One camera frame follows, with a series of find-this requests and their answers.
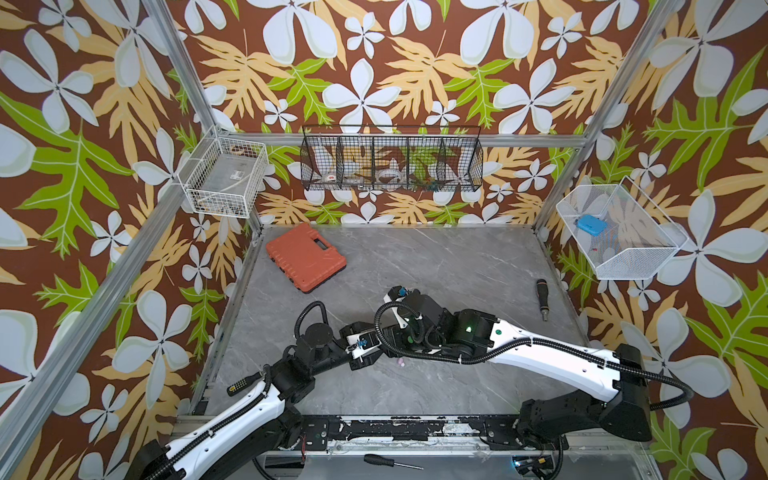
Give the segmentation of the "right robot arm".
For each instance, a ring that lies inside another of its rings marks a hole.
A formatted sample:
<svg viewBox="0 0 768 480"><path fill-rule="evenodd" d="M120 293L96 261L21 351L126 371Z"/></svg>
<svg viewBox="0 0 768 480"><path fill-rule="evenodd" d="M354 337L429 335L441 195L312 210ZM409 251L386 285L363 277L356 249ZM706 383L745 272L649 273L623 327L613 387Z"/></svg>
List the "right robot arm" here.
<svg viewBox="0 0 768 480"><path fill-rule="evenodd" d="M597 428L648 442L652 412L694 396L683 381L646 370L641 353L630 345L616 350L577 346L479 310L450 312L417 290L397 294L373 317L385 353L461 366L512 366L572 387L570 393L521 405L515 435L523 444L552 443L567 433Z"/></svg>

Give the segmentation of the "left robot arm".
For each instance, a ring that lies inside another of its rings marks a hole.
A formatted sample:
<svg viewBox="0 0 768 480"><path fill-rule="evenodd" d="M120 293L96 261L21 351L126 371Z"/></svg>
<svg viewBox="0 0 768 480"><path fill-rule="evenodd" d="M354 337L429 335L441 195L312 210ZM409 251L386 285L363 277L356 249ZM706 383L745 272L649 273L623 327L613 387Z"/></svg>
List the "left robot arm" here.
<svg viewBox="0 0 768 480"><path fill-rule="evenodd" d="M336 337L323 302L314 301L294 324L295 343L281 359L233 385L236 393L247 385L253 388L236 404L186 437L162 447L152 441L140 449L126 477L128 479L200 479L217 461L257 430L272 426L278 435L289 428L280 420L301 421L291 408L315 386L316 376L348 365L359 370L373 365L383 354L376 333L380 317L389 307L382 305L374 322L355 322Z"/></svg>

